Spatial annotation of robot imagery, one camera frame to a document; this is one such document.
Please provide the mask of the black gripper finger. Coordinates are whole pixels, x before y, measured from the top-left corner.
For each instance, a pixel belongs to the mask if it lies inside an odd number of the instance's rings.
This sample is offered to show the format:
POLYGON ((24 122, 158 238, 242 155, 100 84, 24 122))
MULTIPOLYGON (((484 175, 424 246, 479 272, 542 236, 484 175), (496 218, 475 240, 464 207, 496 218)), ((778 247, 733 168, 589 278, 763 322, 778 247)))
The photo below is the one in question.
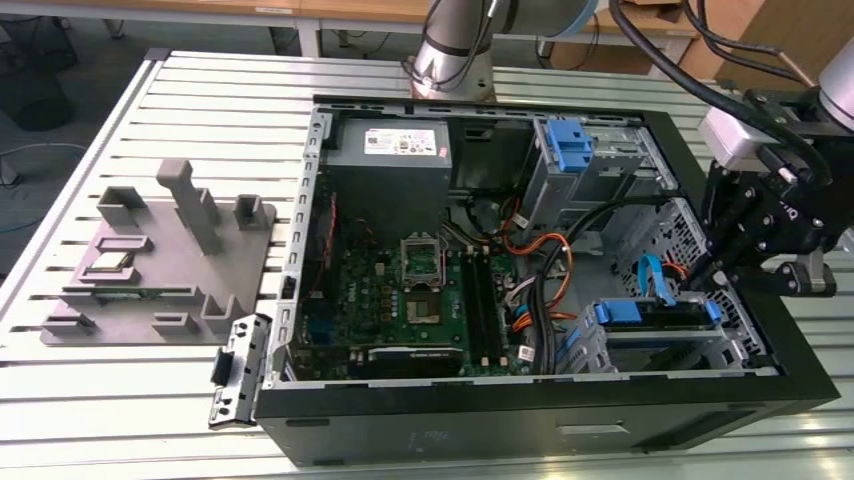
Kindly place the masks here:
POLYGON ((689 270, 689 290, 711 289, 714 274, 725 273, 746 251, 751 228, 745 223, 761 200, 757 179, 755 173, 738 173, 725 167, 709 171, 701 209, 706 253, 689 270))

